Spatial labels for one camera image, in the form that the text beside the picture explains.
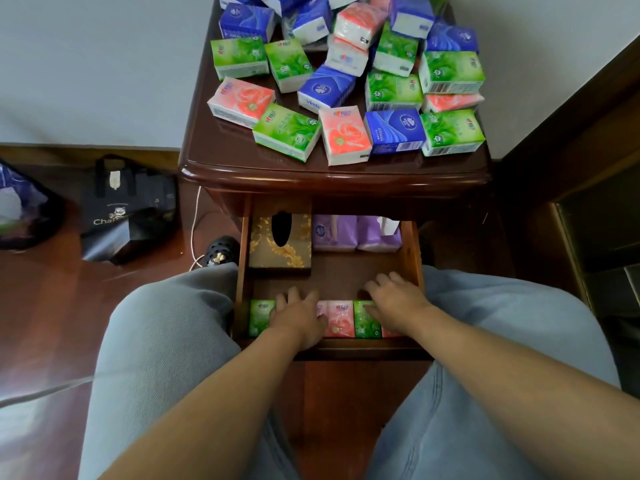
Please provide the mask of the gold patterned tissue box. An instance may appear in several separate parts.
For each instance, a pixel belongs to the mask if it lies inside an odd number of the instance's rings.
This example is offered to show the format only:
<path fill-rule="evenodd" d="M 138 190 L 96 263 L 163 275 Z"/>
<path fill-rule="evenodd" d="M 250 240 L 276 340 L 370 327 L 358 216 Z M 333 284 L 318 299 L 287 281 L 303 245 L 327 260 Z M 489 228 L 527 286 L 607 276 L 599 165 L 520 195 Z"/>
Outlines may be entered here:
<path fill-rule="evenodd" d="M 252 218 L 248 266 L 258 270 L 306 272 L 311 268 L 311 215 L 278 212 Z"/>

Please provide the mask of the black clog shoe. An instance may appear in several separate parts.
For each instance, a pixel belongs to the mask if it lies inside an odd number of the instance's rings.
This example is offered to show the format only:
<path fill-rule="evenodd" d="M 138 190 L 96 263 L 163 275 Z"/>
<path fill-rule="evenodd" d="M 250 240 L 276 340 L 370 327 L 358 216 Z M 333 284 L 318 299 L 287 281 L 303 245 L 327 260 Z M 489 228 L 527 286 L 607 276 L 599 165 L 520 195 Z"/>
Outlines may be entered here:
<path fill-rule="evenodd" d="M 223 235 L 212 241 L 204 254 L 204 267 L 239 264 L 241 244 L 235 237 Z"/>

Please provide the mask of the dark wooden cabinet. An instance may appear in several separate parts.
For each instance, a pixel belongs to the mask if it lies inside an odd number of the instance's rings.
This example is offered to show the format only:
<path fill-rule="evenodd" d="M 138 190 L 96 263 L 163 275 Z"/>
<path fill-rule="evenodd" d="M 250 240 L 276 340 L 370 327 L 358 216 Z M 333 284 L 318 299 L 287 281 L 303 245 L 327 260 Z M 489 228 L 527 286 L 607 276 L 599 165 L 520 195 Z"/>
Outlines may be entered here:
<path fill-rule="evenodd" d="M 587 304 L 640 399 L 640 35 L 498 163 L 516 275 Z"/>

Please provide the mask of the pile of colourful tissue packets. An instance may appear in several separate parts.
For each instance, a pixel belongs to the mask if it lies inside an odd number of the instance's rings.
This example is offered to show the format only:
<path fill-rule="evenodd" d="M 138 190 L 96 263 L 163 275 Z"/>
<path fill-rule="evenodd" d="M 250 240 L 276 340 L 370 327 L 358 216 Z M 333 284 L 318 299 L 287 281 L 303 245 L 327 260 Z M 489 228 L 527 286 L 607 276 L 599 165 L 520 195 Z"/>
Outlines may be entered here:
<path fill-rule="evenodd" d="M 211 113 L 303 163 L 321 139 L 329 166 L 473 153 L 486 76 L 449 1 L 220 0 Z"/>

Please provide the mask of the grey-blue jeans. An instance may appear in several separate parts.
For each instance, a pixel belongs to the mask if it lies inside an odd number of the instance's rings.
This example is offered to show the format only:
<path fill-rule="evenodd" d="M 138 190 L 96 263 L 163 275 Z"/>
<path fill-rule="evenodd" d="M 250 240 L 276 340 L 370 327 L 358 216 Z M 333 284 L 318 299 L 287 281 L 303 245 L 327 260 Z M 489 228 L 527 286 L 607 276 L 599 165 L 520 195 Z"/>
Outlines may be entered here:
<path fill-rule="evenodd" d="M 620 388 L 614 357 L 588 307 L 562 290 L 423 266 L 426 297 L 461 322 L 551 356 Z M 115 308 L 106 329 L 78 480 L 96 480 L 155 420 L 240 353 L 223 326 L 234 264 L 146 284 Z M 375 445 L 367 480 L 547 480 L 439 364 Z"/>

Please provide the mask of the person's right forearm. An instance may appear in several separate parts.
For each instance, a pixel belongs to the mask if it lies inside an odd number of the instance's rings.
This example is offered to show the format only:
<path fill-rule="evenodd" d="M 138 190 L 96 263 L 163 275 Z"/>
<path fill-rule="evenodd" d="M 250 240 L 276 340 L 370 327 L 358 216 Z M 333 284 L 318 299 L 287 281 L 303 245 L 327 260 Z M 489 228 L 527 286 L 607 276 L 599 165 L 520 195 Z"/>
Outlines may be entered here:
<path fill-rule="evenodd" d="M 434 306 L 380 306 L 554 480 L 640 480 L 640 401 Z"/>

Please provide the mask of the person's left forearm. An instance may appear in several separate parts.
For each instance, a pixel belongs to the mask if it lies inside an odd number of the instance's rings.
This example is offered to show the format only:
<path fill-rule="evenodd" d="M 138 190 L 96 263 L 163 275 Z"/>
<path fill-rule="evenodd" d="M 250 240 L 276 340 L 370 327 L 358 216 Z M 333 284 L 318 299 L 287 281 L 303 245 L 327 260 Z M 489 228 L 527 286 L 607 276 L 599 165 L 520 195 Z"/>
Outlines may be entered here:
<path fill-rule="evenodd" d="M 156 421 L 99 480 L 240 480 L 302 345 L 299 330 L 267 329 Z"/>

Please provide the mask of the purple plastic bag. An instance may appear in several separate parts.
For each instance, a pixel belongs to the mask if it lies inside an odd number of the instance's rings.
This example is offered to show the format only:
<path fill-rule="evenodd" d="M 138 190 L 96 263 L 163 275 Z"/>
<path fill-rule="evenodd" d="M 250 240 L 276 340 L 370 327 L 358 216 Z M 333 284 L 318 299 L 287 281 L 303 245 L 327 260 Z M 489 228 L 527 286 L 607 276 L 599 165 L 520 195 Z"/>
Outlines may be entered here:
<path fill-rule="evenodd" d="M 48 240 L 65 218 L 65 201 L 0 159 L 0 251 L 24 251 Z"/>

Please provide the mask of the person's left hand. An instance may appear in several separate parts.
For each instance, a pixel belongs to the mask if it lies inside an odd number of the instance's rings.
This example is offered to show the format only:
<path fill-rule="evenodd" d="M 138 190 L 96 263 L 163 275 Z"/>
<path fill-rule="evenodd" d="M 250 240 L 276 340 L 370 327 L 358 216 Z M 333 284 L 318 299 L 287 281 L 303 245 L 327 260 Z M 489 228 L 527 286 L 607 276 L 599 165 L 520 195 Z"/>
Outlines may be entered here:
<path fill-rule="evenodd" d="M 288 336 L 297 352 L 314 347 L 320 339 L 316 332 L 317 303 L 319 291 L 312 290 L 305 297 L 297 287 L 275 298 L 275 308 L 271 312 L 268 330 Z"/>

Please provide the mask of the purple tissue packet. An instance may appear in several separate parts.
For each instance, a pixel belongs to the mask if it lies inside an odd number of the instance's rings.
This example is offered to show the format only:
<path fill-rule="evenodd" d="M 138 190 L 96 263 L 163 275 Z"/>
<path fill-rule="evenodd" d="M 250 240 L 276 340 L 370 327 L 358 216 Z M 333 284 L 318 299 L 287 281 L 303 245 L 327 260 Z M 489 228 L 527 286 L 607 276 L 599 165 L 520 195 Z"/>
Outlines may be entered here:
<path fill-rule="evenodd" d="M 381 216 L 358 216 L 357 250 L 393 253 L 402 247 L 400 221 Z"/>
<path fill-rule="evenodd" d="M 357 216 L 312 216 L 312 250 L 315 252 L 354 252 L 358 245 Z"/>

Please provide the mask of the dark wooden nightstand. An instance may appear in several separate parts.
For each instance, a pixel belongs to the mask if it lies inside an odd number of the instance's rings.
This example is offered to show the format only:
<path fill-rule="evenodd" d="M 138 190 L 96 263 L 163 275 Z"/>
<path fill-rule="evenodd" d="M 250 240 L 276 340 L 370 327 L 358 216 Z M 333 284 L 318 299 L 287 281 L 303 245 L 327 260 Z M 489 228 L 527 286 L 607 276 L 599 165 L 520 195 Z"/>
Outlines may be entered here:
<path fill-rule="evenodd" d="M 426 159 L 420 151 L 377 156 L 330 169 L 322 141 L 306 163 L 256 144 L 251 130 L 213 117 L 207 104 L 220 81 L 211 40 L 221 38 L 214 1 L 189 113 L 179 169 L 201 185 L 236 222 L 244 197 L 304 205 L 291 214 L 398 217 L 419 226 L 482 195 L 491 179 L 484 144 L 474 153 Z M 374 444 L 396 407 L 430 366 L 429 360 L 304 361 L 294 366 L 280 406 L 292 420 L 291 442 L 308 480 L 362 480 Z"/>

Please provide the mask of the green tissue packet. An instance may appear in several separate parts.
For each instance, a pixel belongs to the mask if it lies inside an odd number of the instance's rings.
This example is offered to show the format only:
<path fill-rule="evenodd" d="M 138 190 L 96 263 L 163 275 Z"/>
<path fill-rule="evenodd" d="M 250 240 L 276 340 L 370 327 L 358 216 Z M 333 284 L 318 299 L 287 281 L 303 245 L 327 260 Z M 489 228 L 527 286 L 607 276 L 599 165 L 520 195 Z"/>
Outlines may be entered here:
<path fill-rule="evenodd" d="M 257 338 L 269 327 L 271 311 L 275 308 L 273 299 L 252 299 L 248 322 L 248 336 Z"/>
<path fill-rule="evenodd" d="M 354 335 L 356 339 L 382 339 L 382 327 L 380 323 L 369 313 L 369 307 L 375 308 L 373 301 L 354 300 Z"/>

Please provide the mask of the wooden nightstand drawer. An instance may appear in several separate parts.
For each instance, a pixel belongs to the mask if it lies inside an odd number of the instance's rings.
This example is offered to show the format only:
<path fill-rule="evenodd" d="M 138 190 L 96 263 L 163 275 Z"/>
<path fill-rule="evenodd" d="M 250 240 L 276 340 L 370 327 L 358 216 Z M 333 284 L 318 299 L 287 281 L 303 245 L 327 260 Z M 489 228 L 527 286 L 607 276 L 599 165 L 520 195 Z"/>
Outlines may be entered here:
<path fill-rule="evenodd" d="M 424 290 L 422 261 L 420 258 L 418 227 L 414 221 L 400 224 L 403 245 L 395 253 L 352 253 L 313 251 L 309 271 L 288 267 L 260 271 L 251 268 L 251 226 L 254 217 L 270 217 L 279 210 L 302 212 L 269 197 L 244 197 L 240 209 L 242 217 L 235 220 L 241 226 L 241 251 L 235 298 L 233 322 L 230 336 L 242 348 L 248 347 L 253 338 L 249 333 L 250 302 L 252 299 L 274 299 L 277 294 L 292 287 L 302 293 L 317 290 L 322 299 L 364 300 L 369 299 L 364 291 L 365 282 L 380 273 L 398 272 L 403 278 Z M 324 338 L 306 352 L 297 355 L 304 361 L 347 360 L 429 360 L 430 355 L 414 340 L 399 338 Z"/>

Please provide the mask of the person's right hand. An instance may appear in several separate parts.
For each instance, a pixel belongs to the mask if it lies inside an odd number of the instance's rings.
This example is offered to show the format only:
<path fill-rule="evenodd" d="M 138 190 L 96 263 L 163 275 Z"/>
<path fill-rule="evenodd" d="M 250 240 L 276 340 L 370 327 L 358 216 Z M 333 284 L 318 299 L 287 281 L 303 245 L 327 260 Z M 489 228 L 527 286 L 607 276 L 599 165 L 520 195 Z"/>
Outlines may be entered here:
<path fill-rule="evenodd" d="M 364 290 L 387 316 L 386 329 L 415 338 L 417 330 L 435 309 L 420 288 L 400 274 L 380 273 L 364 284 Z"/>

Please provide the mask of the black paper shopping bag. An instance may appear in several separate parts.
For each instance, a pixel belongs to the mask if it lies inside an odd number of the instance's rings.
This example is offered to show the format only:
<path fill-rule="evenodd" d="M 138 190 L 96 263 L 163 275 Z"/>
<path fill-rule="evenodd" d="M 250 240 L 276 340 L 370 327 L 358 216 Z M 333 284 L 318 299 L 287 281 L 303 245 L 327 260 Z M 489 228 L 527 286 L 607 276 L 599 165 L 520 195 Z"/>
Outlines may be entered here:
<path fill-rule="evenodd" d="M 146 254 L 174 229 L 178 204 L 173 174 L 102 156 L 81 197 L 82 259 L 121 266 Z"/>

